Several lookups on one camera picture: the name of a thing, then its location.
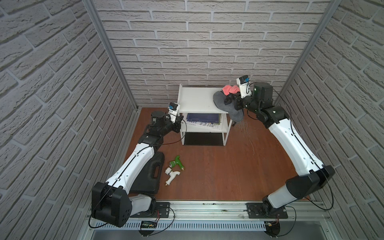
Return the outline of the pink and grey cloth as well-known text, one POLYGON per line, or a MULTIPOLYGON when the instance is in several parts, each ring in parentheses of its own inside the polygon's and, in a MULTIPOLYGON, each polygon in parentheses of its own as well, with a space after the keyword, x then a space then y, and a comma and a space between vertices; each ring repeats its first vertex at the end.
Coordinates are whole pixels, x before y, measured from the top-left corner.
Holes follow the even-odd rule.
POLYGON ((236 101, 237 97, 240 97, 240 88, 237 85, 226 85, 214 93, 213 101, 219 110, 229 114, 233 122, 239 123, 244 119, 244 112, 236 101))

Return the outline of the white two-tier bookshelf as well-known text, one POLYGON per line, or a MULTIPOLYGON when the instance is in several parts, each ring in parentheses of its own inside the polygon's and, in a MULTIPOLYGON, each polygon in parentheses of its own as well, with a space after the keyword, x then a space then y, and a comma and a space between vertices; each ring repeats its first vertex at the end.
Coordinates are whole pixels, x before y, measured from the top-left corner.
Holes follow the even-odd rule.
POLYGON ((182 145, 185 146, 225 146, 232 126, 232 119, 225 111, 218 109, 213 96, 221 88, 202 88, 179 86, 179 115, 187 121, 182 125, 182 145), (219 115, 220 122, 215 127, 193 124, 188 121, 189 114, 219 115))

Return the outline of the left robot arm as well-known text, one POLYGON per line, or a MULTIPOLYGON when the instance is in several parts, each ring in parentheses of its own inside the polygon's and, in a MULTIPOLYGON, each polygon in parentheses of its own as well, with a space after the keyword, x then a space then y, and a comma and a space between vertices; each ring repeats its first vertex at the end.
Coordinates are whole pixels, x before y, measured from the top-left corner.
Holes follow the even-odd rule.
POLYGON ((177 110, 152 112, 151 121, 132 154, 115 174, 92 188, 92 218, 122 227, 130 216, 150 209, 154 202, 152 197, 143 194, 130 197, 130 190, 144 166, 164 144, 164 136, 180 132, 183 119, 177 110))

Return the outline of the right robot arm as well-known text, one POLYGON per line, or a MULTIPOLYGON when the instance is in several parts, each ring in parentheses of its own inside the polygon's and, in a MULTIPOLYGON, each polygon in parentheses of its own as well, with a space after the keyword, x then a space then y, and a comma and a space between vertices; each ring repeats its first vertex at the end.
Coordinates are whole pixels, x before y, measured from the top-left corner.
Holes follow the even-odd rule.
POLYGON ((238 80, 237 85, 222 88, 223 110, 233 115, 243 115, 244 110, 256 115, 286 151, 297 176, 286 180, 285 184, 263 198, 259 211, 271 215, 286 205, 306 198, 308 195, 329 186, 335 169, 323 162, 306 145, 293 126, 286 110, 273 104, 273 87, 268 83, 253 83, 250 89, 249 78, 238 80))

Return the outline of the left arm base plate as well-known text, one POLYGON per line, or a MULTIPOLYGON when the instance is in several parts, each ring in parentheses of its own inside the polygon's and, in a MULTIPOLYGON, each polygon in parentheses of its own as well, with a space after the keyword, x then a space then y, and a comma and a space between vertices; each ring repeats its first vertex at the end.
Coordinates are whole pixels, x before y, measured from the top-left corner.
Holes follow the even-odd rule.
POLYGON ((152 204, 149 210, 130 216, 130 218, 152 218, 166 219, 170 214, 170 202, 156 202, 152 204))

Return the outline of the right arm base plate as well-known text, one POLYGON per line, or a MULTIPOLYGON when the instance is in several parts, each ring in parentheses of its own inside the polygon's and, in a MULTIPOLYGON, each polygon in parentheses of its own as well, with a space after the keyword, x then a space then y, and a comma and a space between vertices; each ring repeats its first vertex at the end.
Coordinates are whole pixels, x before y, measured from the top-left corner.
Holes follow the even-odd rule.
POLYGON ((285 207, 273 208, 265 203, 246 203, 249 219, 287 219, 285 207))

